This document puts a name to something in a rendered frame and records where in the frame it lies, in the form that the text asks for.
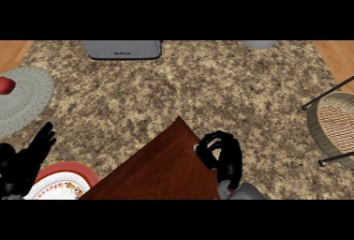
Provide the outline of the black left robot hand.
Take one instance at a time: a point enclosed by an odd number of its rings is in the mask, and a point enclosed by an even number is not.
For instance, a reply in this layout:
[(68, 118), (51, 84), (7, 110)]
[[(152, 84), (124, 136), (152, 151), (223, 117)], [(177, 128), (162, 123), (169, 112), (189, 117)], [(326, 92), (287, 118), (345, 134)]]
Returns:
[(0, 143), (0, 200), (10, 194), (20, 194), (22, 197), (28, 195), (43, 161), (56, 143), (54, 135), (53, 123), (47, 122), (29, 146), (19, 152), (15, 152), (9, 143)]

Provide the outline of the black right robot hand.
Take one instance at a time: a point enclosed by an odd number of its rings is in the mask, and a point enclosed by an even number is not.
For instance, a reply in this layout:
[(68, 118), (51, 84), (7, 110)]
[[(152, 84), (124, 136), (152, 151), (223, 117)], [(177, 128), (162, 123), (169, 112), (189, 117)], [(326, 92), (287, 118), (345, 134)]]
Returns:
[(228, 189), (237, 189), (242, 178), (242, 151), (234, 136), (217, 130), (200, 140), (195, 154), (209, 170), (217, 170), (217, 181), (230, 181)]

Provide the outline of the dark red wooden tray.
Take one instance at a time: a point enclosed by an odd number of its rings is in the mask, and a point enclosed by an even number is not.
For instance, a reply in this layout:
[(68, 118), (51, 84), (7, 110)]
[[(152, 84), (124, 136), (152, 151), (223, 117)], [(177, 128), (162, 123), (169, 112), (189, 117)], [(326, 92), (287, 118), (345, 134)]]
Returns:
[(193, 152), (199, 139), (181, 117), (79, 197), (82, 200), (212, 200), (215, 171)]

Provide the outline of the wicker tiered basket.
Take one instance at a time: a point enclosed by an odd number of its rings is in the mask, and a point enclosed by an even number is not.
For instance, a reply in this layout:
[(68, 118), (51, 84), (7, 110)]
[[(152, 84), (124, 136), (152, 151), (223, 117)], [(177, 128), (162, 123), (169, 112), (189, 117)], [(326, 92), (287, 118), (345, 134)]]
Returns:
[(351, 76), (301, 106), (307, 111), (307, 126), (313, 140), (327, 155), (318, 165), (341, 163), (354, 170), (354, 94), (341, 87), (354, 81)]

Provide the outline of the red rimmed white plate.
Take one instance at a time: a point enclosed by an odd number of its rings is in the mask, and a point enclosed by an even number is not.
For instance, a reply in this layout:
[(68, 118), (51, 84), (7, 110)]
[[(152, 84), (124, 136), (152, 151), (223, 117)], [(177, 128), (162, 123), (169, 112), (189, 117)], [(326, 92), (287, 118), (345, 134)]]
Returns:
[(79, 162), (62, 161), (38, 171), (25, 200), (77, 200), (100, 181)]

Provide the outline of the grey round woven placemat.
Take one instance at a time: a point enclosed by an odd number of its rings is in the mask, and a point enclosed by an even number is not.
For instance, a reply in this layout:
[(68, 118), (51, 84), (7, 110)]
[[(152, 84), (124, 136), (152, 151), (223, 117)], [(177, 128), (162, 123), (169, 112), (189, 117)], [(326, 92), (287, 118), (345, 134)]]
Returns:
[(0, 95), (0, 139), (19, 131), (44, 111), (53, 97), (54, 80), (41, 67), (19, 67), (0, 74), (15, 81)]

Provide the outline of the red apple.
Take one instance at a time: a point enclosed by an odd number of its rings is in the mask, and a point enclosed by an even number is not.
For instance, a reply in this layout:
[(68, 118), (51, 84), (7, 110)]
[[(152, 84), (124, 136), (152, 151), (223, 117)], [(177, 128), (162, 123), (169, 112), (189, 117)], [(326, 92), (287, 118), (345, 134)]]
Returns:
[(7, 95), (15, 88), (15, 81), (6, 77), (0, 77), (0, 95)]

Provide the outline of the pale grey round container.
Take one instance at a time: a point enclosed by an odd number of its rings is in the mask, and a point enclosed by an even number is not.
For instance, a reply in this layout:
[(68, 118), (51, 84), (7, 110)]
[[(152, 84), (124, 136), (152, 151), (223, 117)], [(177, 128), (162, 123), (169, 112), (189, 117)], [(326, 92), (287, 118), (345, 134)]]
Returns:
[(246, 47), (261, 50), (261, 49), (270, 48), (276, 44), (276, 41), (274, 40), (242, 40), (240, 43)]

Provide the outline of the grey flat appliance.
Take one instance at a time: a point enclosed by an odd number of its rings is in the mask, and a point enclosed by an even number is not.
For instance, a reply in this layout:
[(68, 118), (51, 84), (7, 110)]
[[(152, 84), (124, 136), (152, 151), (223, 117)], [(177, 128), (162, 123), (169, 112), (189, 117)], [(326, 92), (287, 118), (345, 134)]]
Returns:
[(161, 40), (82, 40), (81, 44), (96, 60), (156, 59), (162, 54)]

